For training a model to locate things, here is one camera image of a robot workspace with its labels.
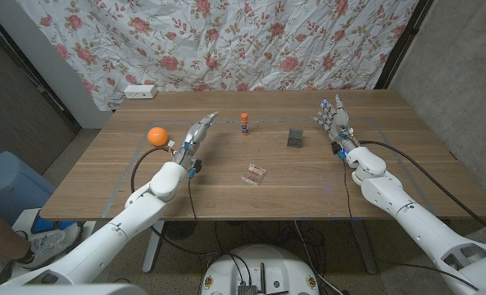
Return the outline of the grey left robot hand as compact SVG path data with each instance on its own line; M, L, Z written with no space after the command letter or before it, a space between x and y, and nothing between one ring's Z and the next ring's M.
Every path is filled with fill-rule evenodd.
M218 115L218 111L213 111L211 114L203 117L198 123L195 123L188 130L182 145L174 154L174 163L182 169L184 174L193 167L194 154L206 137L207 130Z

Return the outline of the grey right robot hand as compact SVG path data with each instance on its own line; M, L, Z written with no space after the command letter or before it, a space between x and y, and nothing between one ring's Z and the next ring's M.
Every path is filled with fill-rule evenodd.
M354 139L353 128L349 125L349 117L343 108L343 100L335 95L335 104L325 99L320 104L321 111L313 120L328 134L331 150L341 160L345 160L348 153L360 146Z

